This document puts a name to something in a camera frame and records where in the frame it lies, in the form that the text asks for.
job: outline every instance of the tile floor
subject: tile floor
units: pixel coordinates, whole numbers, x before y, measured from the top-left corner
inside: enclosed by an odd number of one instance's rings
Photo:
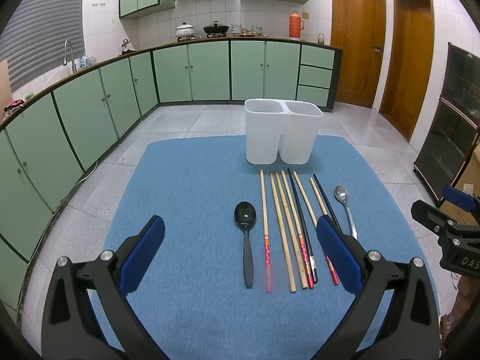
[[[120,142],[76,190],[58,217],[34,265],[23,305],[22,332],[40,350],[43,305],[57,258],[92,260],[102,245],[120,198],[147,145],[172,138],[242,135],[243,105],[159,107]],[[440,268],[436,236],[416,223],[410,207],[418,199],[433,204],[413,174],[416,151],[378,112],[337,103],[325,113],[319,135],[345,138],[366,159],[402,210],[431,266],[440,312],[450,312],[456,296],[450,273]]]

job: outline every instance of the drawer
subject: drawer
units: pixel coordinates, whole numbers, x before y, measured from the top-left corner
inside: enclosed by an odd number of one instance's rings
[[[329,88],[332,80],[332,71],[318,67],[300,66],[299,84]]]
[[[298,86],[297,100],[306,101],[326,107],[328,100],[328,89],[314,88],[312,86]]]
[[[301,47],[301,63],[304,65],[333,69],[334,56],[335,51],[333,50],[305,45]]]

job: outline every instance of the metal spoon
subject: metal spoon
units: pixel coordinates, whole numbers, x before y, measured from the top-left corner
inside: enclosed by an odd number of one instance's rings
[[[350,208],[347,206],[347,199],[349,198],[349,194],[347,190],[342,185],[337,185],[335,187],[335,198],[343,204],[345,208],[346,214],[349,217],[350,221],[350,228],[352,229],[352,237],[357,239],[357,229],[355,228],[355,224],[353,222],[352,213],[350,212]]]
[[[235,222],[243,231],[243,278],[246,288],[254,285],[254,259],[251,256],[249,232],[254,227],[256,212],[253,205],[248,202],[240,202],[235,207]]]

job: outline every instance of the metal spoon handle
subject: metal spoon handle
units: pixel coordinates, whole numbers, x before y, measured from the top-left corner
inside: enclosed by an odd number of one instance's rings
[[[246,288],[254,286],[254,259],[251,256],[250,236],[248,231],[243,236],[243,278]]]
[[[354,237],[354,239],[357,239],[357,229],[355,228],[355,224],[353,222],[353,218],[352,218],[352,213],[350,211],[350,207],[347,206],[346,203],[343,203],[344,207],[345,207],[345,210],[346,210],[346,214],[348,215],[349,217],[349,221],[350,221],[350,227],[352,229],[352,237]]]

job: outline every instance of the sink faucet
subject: sink faucet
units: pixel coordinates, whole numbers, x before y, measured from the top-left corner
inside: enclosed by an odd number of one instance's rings
[[[63,55],[63,66],[67,66],[67,44],[70,44],[70,57],[71,57],[71,70],[73,73],[77,72],[77,67],[75,66],[74,61],[74,49],[71,46],[71,42],[67,39],[64,46],[64,55]]]

